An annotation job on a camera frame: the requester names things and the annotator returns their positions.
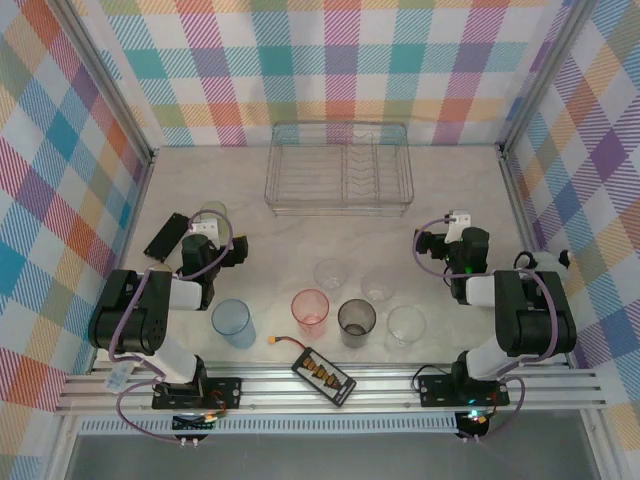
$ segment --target gray plastic cup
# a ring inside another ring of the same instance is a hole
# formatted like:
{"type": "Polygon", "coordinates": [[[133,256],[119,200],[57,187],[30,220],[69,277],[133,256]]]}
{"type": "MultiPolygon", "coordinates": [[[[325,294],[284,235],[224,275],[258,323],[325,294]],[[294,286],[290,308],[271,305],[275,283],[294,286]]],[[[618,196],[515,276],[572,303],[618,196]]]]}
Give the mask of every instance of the gray plastic cup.
{"type": "Polygon", "coordinates": [[[369,302],[354,298],[338,310],[338,325],[342,343],[349,348],[360,348],[376,326],[376,311],[369,302]]]}
{"type": "Polygon", "coordinates": [[[211,314],[211,324],[236,348],[249,348],[256,341],[256,327],[251,320],[249,307],[240,300],[220,302],[211,314]]]}

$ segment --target circuit board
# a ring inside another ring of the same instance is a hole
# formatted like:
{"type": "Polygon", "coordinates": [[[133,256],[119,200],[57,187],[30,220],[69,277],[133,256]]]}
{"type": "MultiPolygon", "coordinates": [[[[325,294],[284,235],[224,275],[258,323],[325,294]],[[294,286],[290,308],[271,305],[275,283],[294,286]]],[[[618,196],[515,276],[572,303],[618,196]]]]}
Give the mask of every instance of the circuit board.
{"type": "Polygon", "coordinates": [[[341,407],[356,386],[356,381],[338,367],[307,347],[291,370],[311,384],[331,402],[341,407]]]}

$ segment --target aluminum rail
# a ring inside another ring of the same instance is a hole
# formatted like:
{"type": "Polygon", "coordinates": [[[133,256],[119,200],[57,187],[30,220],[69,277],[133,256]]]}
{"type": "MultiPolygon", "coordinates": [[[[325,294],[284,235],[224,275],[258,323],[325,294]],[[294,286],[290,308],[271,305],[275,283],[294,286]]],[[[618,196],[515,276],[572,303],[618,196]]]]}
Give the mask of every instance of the aluminum rail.
{"type": "MultiPolygon", "coordinates": [[[[357,365],[338,364],[358,385],[347,403],[340,409],[311,388],[293,373],[288,365],[207,365],[210,377],[240,377],[243,379],[242,400],[238,413],[256,414],[308,414],[308,413],[402,413],[453,412],[468,408],[422,408],[417,393],[411,387],[411,378],[420,364],[357,365]]],[[[114,412],[116,395],[105,391],[104,382],[111,366],[96,362],[90,375],[70,376],[60,397],[58,415],[96,415],[114,412]]],[[[423,373],[437,374],[435,369],[423,373]]],[[[605,407],[605,397],[592,370],[571,369],[566,363],[546,363],[519,368],[527,387],[525,410],[576,410],[605,407]]],[[[135,370],[129,384],[148,380],[151,374],[135,370]]],[[[517,382],[507,384],[511,404],[501,410],[512,410],[520,398],[517,382]]],[[[153,391],[141,388],[122,401],[123,411],[158,413],[151,409],[153,391]]],[[[197,410],[176,410],[174,413],[197,413],[197,410]]]]}

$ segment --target black mounting plate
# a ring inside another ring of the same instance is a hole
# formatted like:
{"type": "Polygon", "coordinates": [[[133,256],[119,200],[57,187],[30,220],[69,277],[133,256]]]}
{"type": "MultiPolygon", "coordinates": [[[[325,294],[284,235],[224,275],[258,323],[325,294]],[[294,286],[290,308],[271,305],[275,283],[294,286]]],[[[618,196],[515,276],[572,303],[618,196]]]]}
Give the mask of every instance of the black mounting plate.
{"type": "Polygon", "coordinates": [[[238,377],[204,378],[202,391],[202,397],[166,395],[156,391],[151,408],[153,410],[220,410],[218,400],[223,400],[226,402],[227,410],[237,410],[240,407],[242,395],[242,379],[238,377]]]}
{"type": "Polygon", "coordinates": [[[498,382],[482,382],[490,388],[477,395],[461,395],[453,388],[451,375],[420,375],[420,405],[422,407],[504,407],[509,405],[509,393],[500,391],[498,382]]]}

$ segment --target dish rack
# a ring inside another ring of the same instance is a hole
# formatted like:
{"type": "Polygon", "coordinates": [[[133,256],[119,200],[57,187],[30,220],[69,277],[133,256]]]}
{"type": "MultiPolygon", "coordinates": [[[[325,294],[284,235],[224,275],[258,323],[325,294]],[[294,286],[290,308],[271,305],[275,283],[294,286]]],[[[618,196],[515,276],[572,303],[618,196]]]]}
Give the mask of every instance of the dish rack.
{"type": "Polygon", "coordinates": [[[401,216],[413,202],[406,127],[279,122],[264,197],[276,215],[401,216]]]}

